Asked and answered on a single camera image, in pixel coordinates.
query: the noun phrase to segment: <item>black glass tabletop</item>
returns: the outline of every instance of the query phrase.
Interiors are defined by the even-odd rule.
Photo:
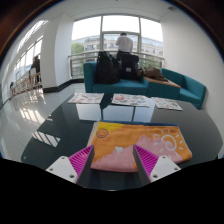
[[[116,122],[155,122],[177,124],[192,158],[179,163],[190,165],[214,160],[223,144],[210,116],[191,103],[176,100],[182,111],[158,109],[151,98],[149,107],[112,104],[113,94],[104,94],[100,104],[68,103],[68,97],[33,133],[21,161],[46,170],[60,156],[71,156],[87,147],[93,124],[99,120]],[[138,172],[109,172],[90,169],[86,188],[102,190],[133,189],[143,186]]]

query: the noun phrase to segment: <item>man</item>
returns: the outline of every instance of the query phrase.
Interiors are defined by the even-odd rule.
[[[127,37],[126,33],[121,33],[120,37],[118,37],[116,46],[118,46],[118,52],[116,59],[118,61],[121,60],[121,54],[130,54],[132,53],[133,41],[129,37]]]
[[[40,72],[40,59],[38,58],[38,55],[34,57],[34,61],[33,61],[33,64],[31,65],[30,70],[32,68],[36,68],[36,73]]]

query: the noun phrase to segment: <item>teal sofa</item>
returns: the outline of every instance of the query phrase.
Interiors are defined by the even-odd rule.
[[[115,84],[95,83],[96,62],[86,62],[83,65],[86,93],[123,93],[147,96],[148,81],[120,79]]]
[[[190,102],[197,109],[201,109],[206,93],[206,87],[202,83],[165,68],[160,71],[165,78],[181,86],[177,100]]]
[[[161,68],[165,78],[178,84],[181,88],[148,82],[146,79],[127,80],[121,79],[115,84],[95,83],[96,62],[86,62],[83,65],[86,93],[123,93],[143,95],[148,97],[161,97],[182,100],[192,103],[201,109],[204,101],[206,87],[200,82],[180,73]]]

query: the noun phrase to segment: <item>brochure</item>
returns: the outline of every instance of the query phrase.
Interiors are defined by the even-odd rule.
[[[68,103],[100,103],[104,93],[75,93]]]
[[[152,99],[158,108],[170,109],[170,110],[183,110],[174,100],[159,97],[152,97]]]
[[[114,94],[112,103],[137,107],[149,107],[146,97],[140,95]]]

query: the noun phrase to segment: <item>white floor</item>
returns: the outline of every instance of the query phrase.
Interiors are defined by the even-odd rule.
[[[85,92],[84,83],[72,84],[60,92],[43,94],[35,90],[13,97],[0,110],[0,151],[5,159],[21,162],[32,134],[69,96]]]

